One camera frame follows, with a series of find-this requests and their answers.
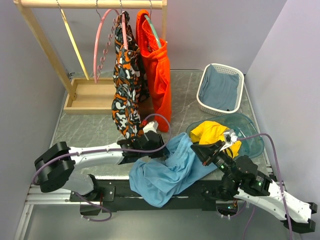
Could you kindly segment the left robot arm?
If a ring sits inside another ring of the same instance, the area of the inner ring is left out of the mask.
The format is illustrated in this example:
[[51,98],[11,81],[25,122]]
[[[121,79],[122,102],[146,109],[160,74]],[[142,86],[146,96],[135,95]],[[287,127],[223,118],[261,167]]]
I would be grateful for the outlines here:
[[162,136],[152,130],[132,141],[122,139],[96,147],[71,147],[60,141],[35,160],[36,173],[32,183],[38,185],[43,193],[66,189],[77,192],[88,201],[94,201],[100,194],[96,177],[81,174],[79,170],[134,163],[145,156],[157,159],[168,154]]

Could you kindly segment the light blue shorts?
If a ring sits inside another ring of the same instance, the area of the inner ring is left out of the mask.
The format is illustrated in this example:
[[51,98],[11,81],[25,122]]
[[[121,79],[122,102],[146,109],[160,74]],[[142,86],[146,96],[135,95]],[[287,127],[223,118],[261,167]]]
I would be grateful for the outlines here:
[[215,171],[214,164],[202,165],[191,145],[191,139],[183,132],[169,140],[166,160],[155,158],[146,162],[138,159],[129,172],[130,190],[151,206],[161,208],[172,196]]

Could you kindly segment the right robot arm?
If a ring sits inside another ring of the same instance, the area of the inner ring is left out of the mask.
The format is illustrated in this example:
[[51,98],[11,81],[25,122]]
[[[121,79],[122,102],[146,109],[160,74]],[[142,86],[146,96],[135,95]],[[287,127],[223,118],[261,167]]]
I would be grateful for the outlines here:
[[220,184],[204,195],[218,201],[241,199],[253,204],[280,220],[287,229],[299,234],[313,233],[316,223],[312,215],[318,210],[314,202],[303,202],[286,191],[247,156],[232,159],[223,149],[223,142],[192,144],[191,149],[208,167],[213,164],[223,172]]

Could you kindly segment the pink plastic hanger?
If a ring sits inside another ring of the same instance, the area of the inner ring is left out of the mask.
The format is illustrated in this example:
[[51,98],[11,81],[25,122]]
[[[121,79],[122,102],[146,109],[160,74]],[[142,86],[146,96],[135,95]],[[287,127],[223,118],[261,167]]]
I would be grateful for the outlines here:
[[100,59],[100,65],[98,65],[97,61],[98,61],[99,41],[100,41],[100,36],[101,36],[103,24],[105,22],[106,17],[108,16],[108,14],[110,12],[114,11],[116,14],[118,14],[119,12],[116,9],[107,9],[106,12],[104,13],[104,15],[101,16],[100,13],[98,12],[98,1],[97,0],[95,1],[95,10],[98,13],[98,16],[100,17],[100,23],[98,25],[98,29],[96,32],[95,42],[94,42],[94,51],[93,51],[93,78],[94,78],[94,83],[97,84],[99,82],[101,70],[104,66],[106,56],[109,52],[109,46],[111,45],[111,39],[115,33],[117,20],[114,18],[112,21],[112,27],[110,30],[110,34],[108,35],[108,42],[105,44],[105,48],[103,49],[102,57]]

